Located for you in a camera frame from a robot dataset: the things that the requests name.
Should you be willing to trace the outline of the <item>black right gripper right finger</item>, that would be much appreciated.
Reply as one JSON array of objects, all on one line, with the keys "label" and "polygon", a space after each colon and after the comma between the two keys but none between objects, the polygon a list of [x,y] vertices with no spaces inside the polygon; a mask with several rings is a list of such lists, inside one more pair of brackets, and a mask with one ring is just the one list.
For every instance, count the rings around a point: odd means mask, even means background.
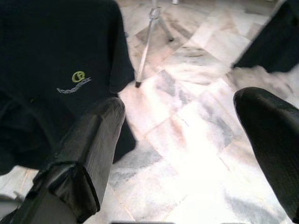
[{"label": "black right gripper right finger", "polygon": [[299,221],[299,110],[258,87],[234,94],[236,115],[280,205]]}]

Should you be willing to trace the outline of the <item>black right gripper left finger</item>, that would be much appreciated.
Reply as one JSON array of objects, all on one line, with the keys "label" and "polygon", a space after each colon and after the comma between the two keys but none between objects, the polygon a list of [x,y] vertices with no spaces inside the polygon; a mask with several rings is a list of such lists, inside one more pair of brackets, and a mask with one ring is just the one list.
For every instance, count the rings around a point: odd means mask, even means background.
[{"label": "black right gripper left finger", "polygon": [[13,224],[82,224],[100,211],[125,118],[119,98],[95,103],[37,173]]}]

